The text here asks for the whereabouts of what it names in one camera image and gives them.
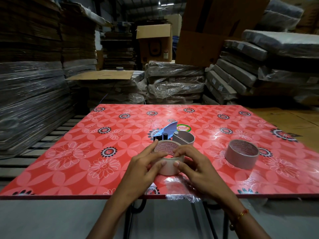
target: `bracelet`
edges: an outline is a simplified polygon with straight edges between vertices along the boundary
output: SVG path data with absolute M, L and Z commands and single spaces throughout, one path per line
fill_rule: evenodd
M 229 225 L 229 229 L 230 229 L 231 231 L 234 231 L 234 230 L 235 230 L 235 226 L 236 226 L 237 222 L 239 221 L 239 219 L 240 219 L 244 214 L 247 214 L 248 212 L 249 212 L 248 209 L 244 209 L 244 210 L 242 211 L 242 213 L 239 214 L 239 216 L 237 217 L 237 219 Z

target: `left hand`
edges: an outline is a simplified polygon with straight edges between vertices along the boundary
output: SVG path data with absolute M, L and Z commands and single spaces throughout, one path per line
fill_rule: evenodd
M 126 206 L 129 206 L 145 193 L 154 182 L 159 170 L 166 164 L 166 161 L 157 161 L 147 171 L 152 161 L 168 155 L 166 152 L 151 153 L 157 143 L 158 140 L 155 140 L 140 154 L 132 157 L 120 184 L 111 198 L 114 199 L 116 197 L 117 200 L 125 200 Z

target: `red floral tablecloth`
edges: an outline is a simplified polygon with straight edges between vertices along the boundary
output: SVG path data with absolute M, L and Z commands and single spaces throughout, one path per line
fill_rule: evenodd
M 100 104 L 0 193 L 2 199 L 97 199 L 116 190 L 132 156 L 170 122 L 195 136 L 205 154 L 240 197 L 319 197 L 319 154 L 238 105 Z M 259 147 L 252 170 L 229 164 L 232 139 Z M 145 198 L 188 193 L 182 175 L 157 176 Z

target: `warehouse ceiling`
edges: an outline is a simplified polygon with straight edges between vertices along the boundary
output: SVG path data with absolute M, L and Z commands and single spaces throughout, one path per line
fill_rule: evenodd
M 168 14 L 183 15 L 187 0 L 118 0 L 129 20 L 156 19 Z

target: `gray floor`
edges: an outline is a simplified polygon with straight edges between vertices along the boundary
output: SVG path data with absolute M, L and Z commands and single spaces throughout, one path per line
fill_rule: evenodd
M 103 200 L 0 201 L 1 239 L 85 238 L 101 212 Z M 315 201 L 243 200 L 272 238 L 318 238 L 319 204 Z M 222 211 L 211 213 L 222 238 Z M 122 238 L 123 218 L 115 238 Z M 213 238 L 200 203 L 148 200 L 133 217 L 131 239 Z M 237 238 L 234 232 L 229 239 Z

